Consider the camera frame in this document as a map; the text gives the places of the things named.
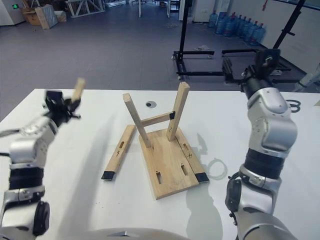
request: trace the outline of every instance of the metal stand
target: metal stand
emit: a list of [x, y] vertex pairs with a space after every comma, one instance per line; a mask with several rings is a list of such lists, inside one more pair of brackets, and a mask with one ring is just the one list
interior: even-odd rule
[[[233, 54], [233, 53], [257, 53], [259, 51], [261, 51], [261, 49], [256, 49], [256, 48], [222, 50], [222, 56], [224, 57], [225, 54]], [[291, 71], [291, 68], [279, 62], [278, 66], [276, 67], [276, 70], [280, 70], [284, 72], [284, 71]]]
[[[103, 13], [105, 11], [101, 0], [97, 1], [98, 5], [95, 4], [95, 0], [67, 0], [67, 1], [65, 1], [65, 3], [68, 4], [68, 6], [69, 6], [72, 18], [78, 18], [78, 17], [83, 17], [83, 16], [87, 16], [87, 15], [91, 15], [91, 14]], [[79, 3], [79, 5], [76, 9], [76, 12], [73, 9], [72, 3]], [[89, 4], [92, 5], [96, 11], [90, 12]], [[86, 13], [81, 13], [83, 6], [85, 6]]]
[[186, 0], [183, 10], [183, 21], [182, 21], [182, 31], [180, 40], [179, 51], [174, 51], [171, 57], [176, 63], [176, 74], [178, 75], [178, 80], [181, 80], [181, 76], [223, 76], [222, 71], [187, 71], [184, 63], [184, 55], [208, 55], [211, 58], [215, 54], [215, 51], [184, 51], [185, 39], [186, 39], [186, 29], [188, 21], [188, 11], [189, 7], [192, 5], [192, 0]]
[[[278, 49], [280, 44], [283, 42], [285, 36], [287, 34], [291, 36], [295, 36], [294, 33], [291, 32], [291, 29], [295, 25], [299, 15], [301, 14], [301, 8], [304, 6], [306, 0], [300, 0], [299, 3], [296, 5], [291, 17], [289, 18], [288, 22], [286, 23], [284, 29], [282, 30], [281, 35], [277, 39], [276, 43], [273, 46], [273, 49]], [[225, 54], [231, 54], [231, 53], [250, 53], [254, 52], [257, 53], [259, 49], [230, 49], [230, 50], [222, 50], [222, 56], [224, 57]], [[291, 71], [291, 68], [285, 66], [282, 63], [279, 63], [276, 70], [280, 71]]]
[[288, 22], [286, 23], [284, 29], [282, 29], [281, 35], [279, 36], [278, 40], [274, 44], [274, 46], [273, 46], [274, 49], [279, 48], [280, 44], [285, 39], [285, 36], [287, 34], [289, 34], [291, 36], [295, 36], [296, 35], [295, 33], [291, 32], [291, 29], [293, 28], [293, 26], [295, 25], [299, 15], [301, 14], [301, 9], [304, 6], [305, 2], [306, 2], [306, 0], [300, 0], [298, 2], [298, 4], [296, 5], [291, 17], [289, 18]]

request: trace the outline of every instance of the black metal frame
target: black metal frame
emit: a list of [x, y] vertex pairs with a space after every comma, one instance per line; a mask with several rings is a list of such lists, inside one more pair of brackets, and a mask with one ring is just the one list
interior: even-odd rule
[[[232, 70], [232, 62], [228, 57], [223, 58], [222, 71], [225, 75], [224, 82], [229, 85], [239, 85], [243, 79], [234, 79], [234, 74]], [[274, 84], [294, 84], [298, 83], [300, 80], [297, 79], [272, 79]]]
[[186, 0], [184, 3], [180, 48], [179, 51], [174, 51], [172, 55], [172, 60], [176, 63], [178, 80], [181, 79], [181, 76], [224, 76], [222, 71], [187, 71], [186, 69], [184, 55], [208, 55], [210, 57], [215, 54], [215, 51], [184, 51], [188, 11], [191, 5], [192, 0]]
[[[279, 38], [277, 39], [276, 43], [273, 46], [273, 49], [278, 49], [280, 44], [285, 39], [286, 35], [289, 34], [291, 36], [295, 36], [294, 33], [291, 32], [291, 29], [295, 25], [299, 15], [301, 14], [301, 8], [304, 6], [306, 0], [300, 0], [299, 3], [296, 5], [291, 17], [289, 18], [288, 22], [286, 23], [284, 29], [282, 30], [282, 33], [280, 34]], [[257, 53], [259, 49], [230, 49], [230, 50], [222, 50], [222, 56], [224, 57], [225, 54], [231, 54], [231, 53], [250, 53], [254, 52]], [[276, 68], [280, 71], [291, 71], [291, 68], [287, 67], [283, 63], [279, 63], [278, 67]]]
[[[259, 51], [261, 51], [261, 49], [257, 49], [257, 48], [222, 50], [222, 56], [224, 57], [225, 54], [233, 54], [233, 53], [257, 53]], [[291, 68], [279, 62], [276, 70], [291, 71]]]

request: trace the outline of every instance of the rectangular slot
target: rectangular slot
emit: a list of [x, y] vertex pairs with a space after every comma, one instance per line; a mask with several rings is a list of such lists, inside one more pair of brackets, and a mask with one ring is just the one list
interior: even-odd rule
[[155, 174], [156, 174], [156, 178], [158, 179], [158, 183], [162, 184], [163, 182], [162, 182], [161, 173], [157, 171]]
[[182, 169], [184, 175], [185, 175], [185, 176], [188, 176], [188, 172], [187, 172], [187, 169], [185, 168], [185, 165], [182, 164], [182, 165], [181, 165], [181, 169]]

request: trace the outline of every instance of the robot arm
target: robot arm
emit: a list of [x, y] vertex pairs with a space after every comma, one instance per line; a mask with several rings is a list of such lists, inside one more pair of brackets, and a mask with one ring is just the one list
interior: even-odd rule
[[23, 127], [9, 150], [11, 158], [9, 190], [4, 193], [0, 213], [0, 239], [34, 240], [49, 228], [50, 207], [41, 201], [47, 151], [58, 128], [71, 118], [80, 104], [84, 81], [78, 80], [71, 99], [62, 92], [47, 91], [48, 112]]
[[278, 49], [258, 53], [256, 64], [246, 69], [240, 83], [248, 98], [251, 135], [245, 162], [230, 177], [225, 198], [239, 240], [296, 240], [272, 216], [281, 185], [280, 173], [298, 134], [290, 118], [290, 105], [268, 80], [279, 57]]

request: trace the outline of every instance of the wooden board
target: wooden board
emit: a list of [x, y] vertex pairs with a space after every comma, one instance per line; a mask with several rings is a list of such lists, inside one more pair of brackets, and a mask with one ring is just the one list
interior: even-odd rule
[[167, 129], [147, 134], [151, 147], [139, 136], [155, 199], [184, 191], [199, 184], [177, 139], [168, 141]]
[[184, 136], [183, 132], [181, 131], [180, 127], [177, 128], [175, 137], [184, 153], [184, 156], [188, 160], [190, 167], [192, 168], [196, 179], [199, 183], [209, 182], [209, 178], [202, 167], [201, 163], [199, 162], [195, 152], [189, 145], [186, 137]]
[[135, 133], [136, 126], [135, 125], [127, 125], [120, 141], [118, 142], [112, 157], [110, 158], [108, 165], [106, 166], [104, 173], [101, 177], [103, 180], [111, 181], [118, 172], [118, 169], [121, 165], [121, 162], [125, 156], [125, 152], [131, 142], [131, 139]]

